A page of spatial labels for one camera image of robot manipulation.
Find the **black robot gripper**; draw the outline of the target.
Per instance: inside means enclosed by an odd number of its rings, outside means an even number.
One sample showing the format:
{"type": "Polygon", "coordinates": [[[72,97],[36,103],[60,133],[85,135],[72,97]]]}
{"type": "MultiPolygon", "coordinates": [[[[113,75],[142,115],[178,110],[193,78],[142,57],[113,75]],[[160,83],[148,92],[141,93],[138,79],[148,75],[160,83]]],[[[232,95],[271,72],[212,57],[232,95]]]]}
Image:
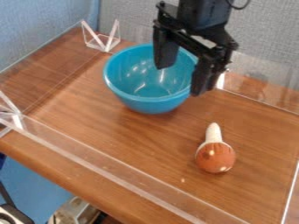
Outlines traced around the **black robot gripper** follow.
{"type": "Polygon", "coordinates": [[[233,0],[178,0],[156,4],[153,21],[153,63],[157,69],[170,67],[178,48],[184,48],[198,62],[190,75],[190,95],[210,91],[229,63],[239,44],[225,31],[233,0]]]}

